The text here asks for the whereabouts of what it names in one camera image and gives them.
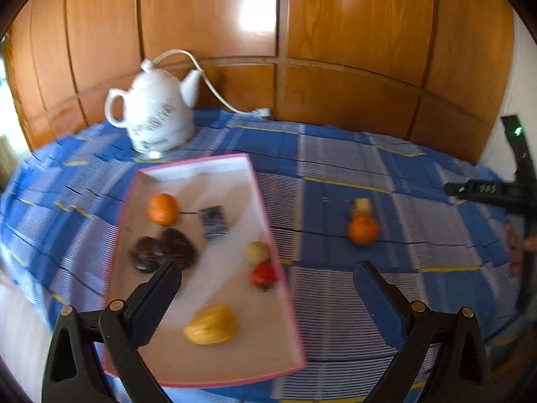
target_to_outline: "teapot lid knob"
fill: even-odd
[[[155,62],[150,59],[144,59],[140,64],[140,68],[143,69],[144,72],[151,72],[155,69]]]

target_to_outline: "black tool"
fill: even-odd
[[[446,183],[444,192],[460,199],[505,208],[513,231],[523,241],[537,234],[537,178],[518,117],[501,117],[501,122],[515,155],[515,181],[468,180],[466,183]],[[531,321],[537,319],[536,295],[535,253],[524,252],[516,317],[526,314]]]
[[[149,343],[181,286],[181,265],[165,260],[126,301],[78,313],[65,306],[58,318],[42,387],[44,403],[116,402],[97,356],[104,343],[125,390],[135,403],[171,403],[138,354]]]
[[[402,403],[431,344],[440,344],[420,396],[422,403],[491,403],[492,378],[474,311],[434,312],[409,302],[369,261],[353,274],[354,287],[384,342],[397,350],[364,403]]]

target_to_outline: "power cord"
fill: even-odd
[[[234,108],[231,104],[229,104],[227,101],[225,101],[225,99],[222,97],[222,95],[220,95],[218,93],[216,88],[210,82],[209,78],[205,74],[205,71],[203,71],[203,68],[200,66],[200,64],[195,59],[195,57],[190,52],[188,52],[186,50],[169,50],[169,51],[166,51],[166,52],[162,53],[160,56],[158,56],[156,59],[154,59],[153,62],[155,63],[155,65],[158,65],[164,59],[166,59],[166,58],[168,58],[168,57],[170,57],[172,55],[176,55],[176,54],[183,54],[183,55],[189,56],[190,60],[194,64],[194,67],[197,70],[201,71],[201,76],[203,77],[203,80],[205,81],[205,84],[207,85],[209,90],[214,94],[214,96],[216,98],[218,98],[218,100],[224,106],[229,108],[232,112],[235,112],[236,114],[239,114],[239,115],[248,115],[249,117],[253,116],[253,117],[266,118],[266,117],[270,116],[270,109],[268,107],[261,107],[259,109],[254,109],[251,112],[245,112],[245,111],[238,110],[238,109]]]

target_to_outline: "finger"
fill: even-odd
[[[511,271],[511,274],[513,274],[513,276],[520,274],[521,269],[522,269],[522,266],[520,264],[511,264],[509,266],[509,270]]]
[[[527,252],[537,252],[537,236],[530,236],[524,241],[524,250]]]
[[[517,236],[513,233],[507,235],[507,246],[513,248],[517,244]]]
[[[524,258],[524,252],[522,250],[509,250],[507,256],[512,264],[519,264]]]

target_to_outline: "tray rim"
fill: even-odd
[[[289,322],[291,323],[291,326],[293,328],[292,330],[293,330],[293,334],[294,334],[294,339],[296,341],[297,348],[299,349],[300,365],[298,367],[296,367],[296,368],[292,368],[292,369],[288,369],[288,370],[284,370],[284,371],[279,371],[278,373],[267,374],[267,375],[262,375],[262,376],[258,376],[258,377],[252,377],[252,378],[248,378],[248,379],[228,380],[226,382],[221,382],[221,383],[213,383],[213,382],[211,382],[211,383],[198,383],[198,384],[159,383],[159,385],[164,387],[164,388],[210,389],[210,388],[227,388],[227,387],[230,387],[230,386],[248,385],[248,384],[251,384],[251,383],[258,383],[258,382],[264,382],[266,380],[276,379],[278,377],[283,377],[284,375],[288,375],[288,374],[292,374],[292,373],[301,371],[301,370],[303,370],[305,368],[305,366],[307,364],[307,361],[306,361],[306,358],[305,358],[305,352],[304,352],[304,345],[302,343],[302,338],[300,336],[298,321],[296,319],[296,314],[295,314],[294,307],[293,307],[293,301],[292,301],[292,298],[291,298],[291,294],[289,293],[289,288],[287,286],[287,278],[285,276],[283,265],[282,265],[282,263],[280,261],[279,255],[278,255],[278,248],[276,247],[276,242],[274,240],[274,236],[272,235],[272,229],[271,229],[270,224],[268,222],[269,220],[268,220],[268,217],[267,217],[267,214],[266,214],[265,205],[263,204],[261,193],[259,191],[259,184],[257,183],[256,173],[255,173],[255,171],[253,169],[252,162],[250,160],[250,156],[248,155],[248,153],[232,153],[232,154],[221,154],[221,155],[218,155],[218,156],[205,156],[205,157],[200,157],[200,158],[196,158],[196,159],[188,159],[188,160],[184,160],[184,161],[176,161],[176,162],[163,163],[163,164],[159,164],[159,165],[152,165],[151,167],[140,168],[139,170],[136,171],[136,173],[133,175],[131,181],[129,182],[125,200],[123,201],[123,204],[121,205],[121,208],[120,208],[119,221],[116,224],[117,238],[114,241],[114,250],[112,252],[112,258],[109,260],[109,262],[108,262],[108,264],[106,266],[106,269],[105,269],[105,282],[106,282],[106,285],[105,285],[105,289],[104,289],[104,305],[103,305],[103,308],[106,307],[107,304],[108,304],[107,303],[107,298],[108,298],[109,281],[110,281],[110,275],[112,273],[112,268],[113,268],[114,261],[115,261],[115,254],[116,254],[116,251],[117,251],[117,247],[119,245],[119,234],[120,234],[120,231],[122,230],[123,225],[125,223],[126,204],[132,198],[132,193],[133,193],[136,178],[139,177],[140,175],[143,175],[143,174],[147,173],[147,172],[151,172],[151,171],[155,171],[155,170],[161,170],[161,169],[170,168],[170,167],[176,167],[176,166],[179,166],[179,165],[182,166],[182,165],[187,165],[187,164],[202,163],[202,162],[214,161],[214,160],[223,161],[223,160],[235,159],[235,158],[243,158],[243,159],[246,160],[246,165],[248,166],[248,171],[249,171],[250,176],[251,176],[251,178],[253,180],[254,191],[255,191],[255,194],[256,194],[256,197],[257,197],[258,201],[260,202],[262,221],[265,224],[265,228],[266,228],[266,231],[267,231],[268,248],[269,248],[269,251],[270,251],[271,263],[272,263],[272,265],[273,265],[273,267],[275,269],[278,281],[281,282],[281,288],[282,288],[282,292],[283,292],[283,298],[284,298],[286,314],[287,314]],[[110,367],[111,367],[111,361],[112,360],[110,359],[110,357],[108,355],[108,352],[106,351],[105,347],[103,347],[102,357],[101,358],[103,359],[102,364],[103,364],[104,373],[109,374],[109,375],[111,375],[111,376],[113,376],[115,378],[119,378],[119,376],[116,373],[111,372]]]

